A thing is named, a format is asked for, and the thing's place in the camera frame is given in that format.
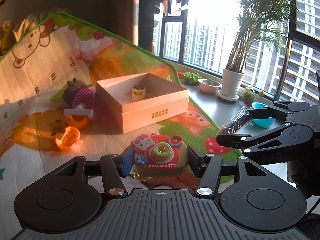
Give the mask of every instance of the silver screw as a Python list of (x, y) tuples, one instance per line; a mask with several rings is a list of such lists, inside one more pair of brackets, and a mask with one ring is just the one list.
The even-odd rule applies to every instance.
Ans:
[(213, 191), (208, 187), (201, 187), (197, 190), (197, 193), (202, 196), (208, 196), (208, 195), (211, 195)]
[(115, 187), (109, 190), (109, 194), (113, 196), (121, 196), (124, 194), (124, 190), (122, 188)]

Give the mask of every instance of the crosshair marking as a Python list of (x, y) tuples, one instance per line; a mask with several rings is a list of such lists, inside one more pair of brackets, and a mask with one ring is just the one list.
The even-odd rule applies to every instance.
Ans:
[(157, 195), (160, 196), (160, 197), (164, 196), (165, 194), (166, 194), (166, 193), (164, 193), (163, 191), (159, 191), (159, 192), (157, 193)]

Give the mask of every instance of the orange broken shell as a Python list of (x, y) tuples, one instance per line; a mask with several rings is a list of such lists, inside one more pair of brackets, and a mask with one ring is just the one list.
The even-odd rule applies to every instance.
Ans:
[(68, 115), (66, 117), (69, 126), (82, 129), (88, 125), (90, 118), (86, 115)]
[(63, 137), (60, 140), (56, 138), (55, 142), (57, 147), (63, 152), (70, 152), (75, 150), (77, 145), (82, 144), (79, 138), (80, 131), (77, 128), (68, 126), (65, 129)]

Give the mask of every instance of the hello kitty toy camera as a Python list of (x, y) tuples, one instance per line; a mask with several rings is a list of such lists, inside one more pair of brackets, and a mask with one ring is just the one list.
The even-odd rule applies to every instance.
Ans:
[(142, 134), (131, 142), (137, 172), (146, 177), (172, 177), (181, 175), (189, 164), (186, 144), (179, 135), (151, 136)]

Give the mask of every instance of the colorful mat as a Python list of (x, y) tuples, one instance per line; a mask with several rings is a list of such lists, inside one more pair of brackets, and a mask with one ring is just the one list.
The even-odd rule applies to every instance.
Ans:
[[(127, 134), (98, 106), (99, 122), (81, 130), (82, 145), (73, 152), (59, 151), (54, 139), (63, 134), (63, 109), (69, 108), (62, 97), (77, 86), (92, 85), (94, 90), (98, 80), (145, 72), (180, 84), (166, 61), (70, 15), (52, 15), (26, 35), (2, 58), (0, 72), (0, 239), (20, 230), (13, 210), (18, 192), (74, 156), (98, 160), (121, 153), (141, 134), (156, 133), (179, 134), (201, 154), (219, 154), (229, 161), (238, 157), (235, 150), (216, 143), (217, 125), (192, 100), (186, 113)], [(231, 178), (225, 176), (221, 183)], [(128, 190), (194, 189), (197, 183), (191, 171), (175, 178), (124, 179)]]

